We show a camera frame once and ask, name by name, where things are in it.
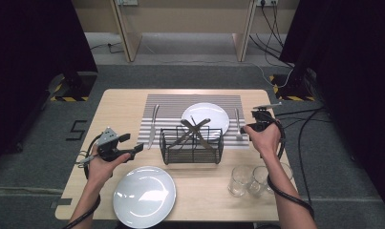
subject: gray carpet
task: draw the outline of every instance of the gray carpet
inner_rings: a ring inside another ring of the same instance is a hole
[[[98,66],[98,76],[86,102],[48,102],[23,142],[24,151],[0,158],[0,228],[60,228],[55,218],[58,201],[69,178],[97,104],[107,89],[264,89],[272,103],[279,102],[255,66]],[[268,78],[288,73],[263,68]],[[51,90],[60,80],[51,83]],[[283,101],[278,114],[321,107],[320,102]],[[307,199],[298,153],[298,136],[310,113],[278,115],[287,134],[287,152],[300,195]],[[71,133],[84,130],[79,137]],[[354,161],[329,113],[315,115],[301,137],[304,171],[319,228],[385,228],[385,205],[365,171]],[[115,228],[115,221],[96,220],[94,228]]]

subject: clear glass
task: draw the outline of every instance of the clear glass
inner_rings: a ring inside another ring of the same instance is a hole
[[[243,196],[252,181],[251,168],[245,165],[237,166],[231,172],[230,182],[228,183],[228,191],[234,197]]]
[[[285,173],[287,174],[289,180],[291,180],[293,178],[293,171],[292,171],[292,169],[290,168],[290,166],[287,165],[287,163],[281,162],[281,165],[282,165],[282,168],[284,169]],[[266,180],[266,185],[267,185],[267,191],[269,193],[271,193],[271,194],[274,194],[273,190],[267,184],[267,180]]]
[[[257,166],[252,171],[252,182],[248,186],[248,192],[259,197],[267,189],[267,167],[264,165]]]

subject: wire basket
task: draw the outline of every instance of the wire basket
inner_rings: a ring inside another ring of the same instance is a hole
[[[193,133],[177,143],[177,140],[185,134],[182,126],[178,126],[176,129],[161,129],[160,149],[164,163],[219,164],[224,147],[222,129],[201,127],[200,133],[210,148],[207,145],[204,147]]]

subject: white ceramic plate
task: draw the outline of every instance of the white ceramic plate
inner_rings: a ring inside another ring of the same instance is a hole
[[[210,118],[210,122],[203,126],[208,126],[210,129],[222,129],[223,135],[227,131],[230,124],[230,119],[228,118],[225,110],[213,103],[197,103],[188,107],[183,112],[182,119],[188,120],[193,126],[195,126],[191,116],[193,117],[193,120],[195,120],[196,124],[200,123],[205,118]],[[219,137],[219,135],[211,133],[210,138],[212,137]]]
[[[126,226],[148,228],[168,216],[175,196],[174,180],[163,169],[139,167],[118,183],[114,192],[114,210]]]

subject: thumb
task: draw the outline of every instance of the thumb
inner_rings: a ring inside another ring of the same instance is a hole
[[[252,135],[255,132],[250,126],[244,126],[243,128],[248,135]]]
[[[124,155],[121,155],[119,156],[118,158],[116,158],[115,160],[113,160],[111,163],[117,167],[119,164],[123,163],[124,161],[126,161],[127,159],[130,158],[130,154],[129,153],[126,153]]]

